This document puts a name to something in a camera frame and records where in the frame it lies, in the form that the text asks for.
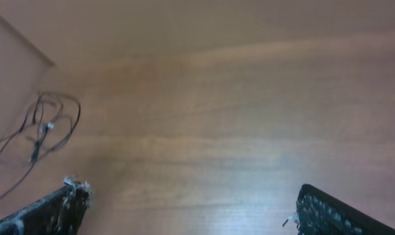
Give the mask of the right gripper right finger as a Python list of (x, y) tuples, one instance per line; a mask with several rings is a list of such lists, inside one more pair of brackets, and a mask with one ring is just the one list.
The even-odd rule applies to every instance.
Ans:
[(395, 229), (362, 213), (332, 195), (303, 184), (296, 212), (286, 218), (296, 224), (298, 235), (395, 235)]

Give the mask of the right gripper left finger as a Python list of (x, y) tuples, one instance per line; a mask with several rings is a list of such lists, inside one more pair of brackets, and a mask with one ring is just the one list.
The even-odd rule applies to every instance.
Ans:
[(92, 188), (72, 177), (64, 186), (0, 220), (0, 235), (77, 234), (87, 209)]

